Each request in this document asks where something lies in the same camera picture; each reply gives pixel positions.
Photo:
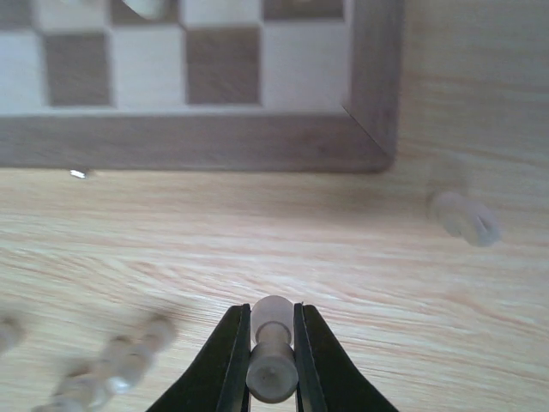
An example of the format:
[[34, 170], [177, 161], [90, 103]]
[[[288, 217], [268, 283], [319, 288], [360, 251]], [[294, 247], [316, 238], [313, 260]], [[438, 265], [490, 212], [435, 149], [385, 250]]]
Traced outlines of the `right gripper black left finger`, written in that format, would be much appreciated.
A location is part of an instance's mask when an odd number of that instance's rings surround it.
[[231, 306], [202, 349], [148, 412], [250, 410], [250, 306]]

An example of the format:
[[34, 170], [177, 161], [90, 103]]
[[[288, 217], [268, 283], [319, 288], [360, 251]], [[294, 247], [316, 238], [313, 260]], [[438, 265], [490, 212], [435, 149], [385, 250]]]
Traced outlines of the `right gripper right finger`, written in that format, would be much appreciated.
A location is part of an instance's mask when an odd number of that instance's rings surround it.
[[353, 364], [313, 305], [294, 306], [297, 411], [397, 412]]

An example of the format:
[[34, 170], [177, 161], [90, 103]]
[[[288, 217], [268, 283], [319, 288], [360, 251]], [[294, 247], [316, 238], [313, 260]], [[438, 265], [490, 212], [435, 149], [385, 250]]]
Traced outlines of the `light piece front tall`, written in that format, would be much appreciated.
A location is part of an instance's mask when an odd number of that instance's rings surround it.
[[99, 357], [97, 373], [109, 395], [132, 391], [153, 363], [154, 352], [144, 342], [127, 336], [111, 339]]

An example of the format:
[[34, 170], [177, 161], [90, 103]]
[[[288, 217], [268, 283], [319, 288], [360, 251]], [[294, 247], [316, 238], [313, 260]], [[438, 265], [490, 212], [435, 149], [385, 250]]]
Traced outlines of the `light piece lowest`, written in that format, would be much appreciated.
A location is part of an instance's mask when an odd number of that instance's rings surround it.
[[488, 247], [501, 240], [494, 213], [483, 203], [453, 191], [436, 192], [428, 203], [428, 216], [454, 238], [475, 247]]

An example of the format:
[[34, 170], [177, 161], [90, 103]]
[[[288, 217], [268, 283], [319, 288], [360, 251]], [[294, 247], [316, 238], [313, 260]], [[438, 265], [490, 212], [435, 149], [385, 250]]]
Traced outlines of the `wooden chess board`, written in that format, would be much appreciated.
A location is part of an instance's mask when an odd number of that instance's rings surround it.
[[401, 1], [1, 4], [3, 167], [370, 173], [395, 158]]

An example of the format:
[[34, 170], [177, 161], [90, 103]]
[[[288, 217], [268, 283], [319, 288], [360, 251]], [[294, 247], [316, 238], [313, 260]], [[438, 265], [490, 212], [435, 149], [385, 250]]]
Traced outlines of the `light piece front pair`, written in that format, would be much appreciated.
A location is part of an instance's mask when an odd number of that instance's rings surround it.
[[51, 394], [47, 403], [35, 406], [35, 412], [100, 411], [110, 396], [97, 368], [88, 363], [68, 373]]

